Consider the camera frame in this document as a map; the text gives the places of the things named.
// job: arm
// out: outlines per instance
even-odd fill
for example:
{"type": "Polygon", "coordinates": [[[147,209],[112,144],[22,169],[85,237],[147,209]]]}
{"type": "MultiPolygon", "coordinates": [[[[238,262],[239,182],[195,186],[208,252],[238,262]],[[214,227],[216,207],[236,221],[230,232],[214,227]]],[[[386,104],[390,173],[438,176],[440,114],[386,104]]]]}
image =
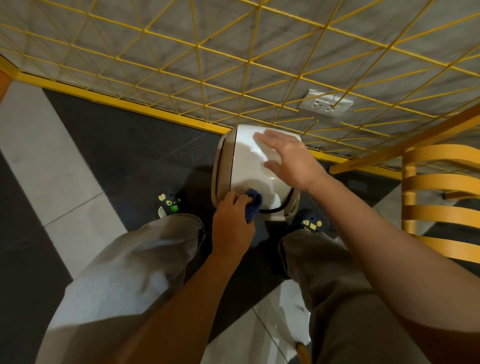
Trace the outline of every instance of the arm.
{"type": "Polygon", "coordinates": [[[202,359],[223,291],[255,234],[247,195],[229,192],[213,217],[212,253],[194,276],[111,355],[111,364],[196,364],[202,359]]]}
{"type": "Polygon", "coordinates": [[[295,137],[272,130],[255,137],[282,158],[281,165],[269,161],[265,166],[288,185],[310,193],[325,208],[390,310],[430,328],[480,332],[480,279],[397,230],[328,175],[295,137]]]}

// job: blue cloth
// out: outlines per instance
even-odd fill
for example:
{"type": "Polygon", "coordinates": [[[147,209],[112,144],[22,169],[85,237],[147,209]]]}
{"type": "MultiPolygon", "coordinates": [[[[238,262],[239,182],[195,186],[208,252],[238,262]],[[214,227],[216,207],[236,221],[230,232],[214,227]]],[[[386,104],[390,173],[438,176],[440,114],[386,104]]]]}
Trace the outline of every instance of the blue cloth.
{"type": "Polygon", "coordinates": [[[253,199],[252,202],[245,206],[245,220],[250,222],[252,219],[257,218],[260,214],[260,207],[263,204],[263,198],[262,194],[253,188],[249,189],[245,194],[253,199]]]}

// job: pant leg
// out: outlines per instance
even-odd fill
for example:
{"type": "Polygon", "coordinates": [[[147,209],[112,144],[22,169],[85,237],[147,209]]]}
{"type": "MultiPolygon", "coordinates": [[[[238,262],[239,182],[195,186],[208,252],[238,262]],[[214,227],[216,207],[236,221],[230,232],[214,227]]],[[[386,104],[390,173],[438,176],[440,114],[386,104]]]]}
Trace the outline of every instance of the pant leg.
{"type": "Polygon", "coordinates": [[[298,230],[282,239],[280,250],[312,314],[313,363],[428,363],[345,247],[298,230]]]}
{"type": "Polygon", "coordinates": [[[180,289],[203,239],[189,214],[115,239],[65,290],[36,364],[88,364],[110,352],[180,289]]]}

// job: yellow wire mesh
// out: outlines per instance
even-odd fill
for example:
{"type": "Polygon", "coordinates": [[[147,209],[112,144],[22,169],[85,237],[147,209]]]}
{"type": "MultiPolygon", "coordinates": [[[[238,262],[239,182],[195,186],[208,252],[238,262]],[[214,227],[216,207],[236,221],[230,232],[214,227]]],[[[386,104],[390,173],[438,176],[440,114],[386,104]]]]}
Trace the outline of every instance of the yellow wire mesh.
{"type": "Polygon", "coordinates": [[[477,1],[2,2],[0,53],[23,72],[226,127],[270,125],[336,155],[395,144],[480,97],[477,1]],[[298,110],[312,88],[353,110],[298,110]]]}

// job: outlet plate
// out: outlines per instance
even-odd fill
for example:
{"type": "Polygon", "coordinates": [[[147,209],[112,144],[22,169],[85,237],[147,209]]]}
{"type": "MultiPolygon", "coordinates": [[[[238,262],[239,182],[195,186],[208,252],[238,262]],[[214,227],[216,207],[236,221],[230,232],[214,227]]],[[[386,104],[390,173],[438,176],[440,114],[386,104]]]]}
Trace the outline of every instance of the outlet plate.
{"type": "Polygon", "coordinates": [[[342,115],[353,105],[352,100],[343,98],[335,108],[332,108],[332,106],[340,100],[340,96],[325,95],[325,92],[316,90],[309,90],[305,98],[308,98],[308,100],[303,100],[299,105],[299,109],[317,112],[333,118],[342,115]]]}

